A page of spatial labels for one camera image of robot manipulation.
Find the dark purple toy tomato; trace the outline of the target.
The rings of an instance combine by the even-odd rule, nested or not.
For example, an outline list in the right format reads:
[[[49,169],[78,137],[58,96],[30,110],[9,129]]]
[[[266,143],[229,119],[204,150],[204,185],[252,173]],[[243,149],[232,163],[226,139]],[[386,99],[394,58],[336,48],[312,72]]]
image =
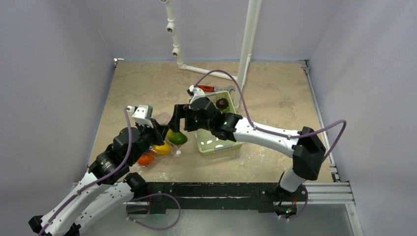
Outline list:
[[[217,109],[225,110],[229,108],[229,101],[226,98],[220,98],[215,103]]]

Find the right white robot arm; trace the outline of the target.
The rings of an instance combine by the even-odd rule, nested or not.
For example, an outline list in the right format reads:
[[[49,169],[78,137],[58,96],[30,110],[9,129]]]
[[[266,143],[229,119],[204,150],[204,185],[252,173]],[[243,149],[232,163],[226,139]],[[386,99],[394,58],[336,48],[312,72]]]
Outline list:
[[[282,200],[290,199],[305,181],[318,179],[326,148],[317,133],[307,126],[297,131],[251,123],[241,115],[220,112],[205,97],[191,104],[175,105],[169,128],[179,132],[181,119],[185,120],[186,131],[207,130],[220,140],[256,144],[291,158],[291,169],[284,172],[276,187]]]

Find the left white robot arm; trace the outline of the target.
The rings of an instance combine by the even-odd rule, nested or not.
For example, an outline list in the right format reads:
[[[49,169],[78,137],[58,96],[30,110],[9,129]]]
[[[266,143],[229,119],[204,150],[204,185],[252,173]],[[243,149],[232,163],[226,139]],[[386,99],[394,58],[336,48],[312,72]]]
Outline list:
[[[147,182],[130,167],[153,145],[161,145],[168,126],[127,126],[88,167],[78,185],[49,213],[29,220],[39,236],[78,236],[116,205],[149,195]]]

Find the green orange toy mango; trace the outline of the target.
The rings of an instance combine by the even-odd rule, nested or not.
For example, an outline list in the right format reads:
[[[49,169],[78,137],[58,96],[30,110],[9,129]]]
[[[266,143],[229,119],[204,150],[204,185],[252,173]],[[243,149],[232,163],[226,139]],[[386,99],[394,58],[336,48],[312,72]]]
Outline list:
[[[166,135],[168,141],[176,146],[184,145],[188,141],[188,137],[181,132],[174,132],[171,129],[168,130]]]

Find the yellow toy bell pepper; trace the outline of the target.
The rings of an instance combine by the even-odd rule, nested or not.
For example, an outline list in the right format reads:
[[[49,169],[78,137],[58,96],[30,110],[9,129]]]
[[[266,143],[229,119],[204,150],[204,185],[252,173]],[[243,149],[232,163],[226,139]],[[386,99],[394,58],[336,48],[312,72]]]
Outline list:
[[[162,145],[153,145],[152,151],[157,155],[168,155],[171,153],[171,146],[167,141],[164,141]]]

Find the clear zip top bag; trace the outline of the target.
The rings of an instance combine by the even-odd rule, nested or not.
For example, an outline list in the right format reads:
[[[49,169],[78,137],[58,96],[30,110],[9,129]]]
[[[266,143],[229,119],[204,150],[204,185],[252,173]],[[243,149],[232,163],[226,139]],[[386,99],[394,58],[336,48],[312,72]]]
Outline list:
[[[182,132],[174,132],[171,129],[167,131],[163,145],[151,146],[142,156],[137,160],[139,166],[147,167],[155,162],[157,159],[165,157],[180,157],[181,148],[188,142],[188,137]]]

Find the light green plastic basket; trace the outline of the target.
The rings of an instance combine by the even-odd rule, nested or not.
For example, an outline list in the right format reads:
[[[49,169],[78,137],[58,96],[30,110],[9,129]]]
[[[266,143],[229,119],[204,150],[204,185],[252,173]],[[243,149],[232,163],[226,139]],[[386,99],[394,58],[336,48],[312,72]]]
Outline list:
[[[213,103],[216,104],[217,100],[225,98],[229,102],[229,112],[237,113],[233,104],[233,99],[230,93],[226,90],[206,93],[206,97]],[[240,148],[244,142],[233,142],[220,140],[209,131],[199,129],[195,133],[197,140],[197,147],[201,154],[214,154],[220,151],[226,151],[229,149]]]

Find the orange toy pumpkin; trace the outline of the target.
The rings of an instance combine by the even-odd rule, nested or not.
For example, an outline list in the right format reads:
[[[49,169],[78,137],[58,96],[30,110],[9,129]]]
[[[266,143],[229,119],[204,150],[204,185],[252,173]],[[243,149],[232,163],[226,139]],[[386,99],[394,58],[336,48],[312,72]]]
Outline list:
[[[138,160],[137,164],[140,166],[149,166],[154,161],[153,153],[144,153]]]

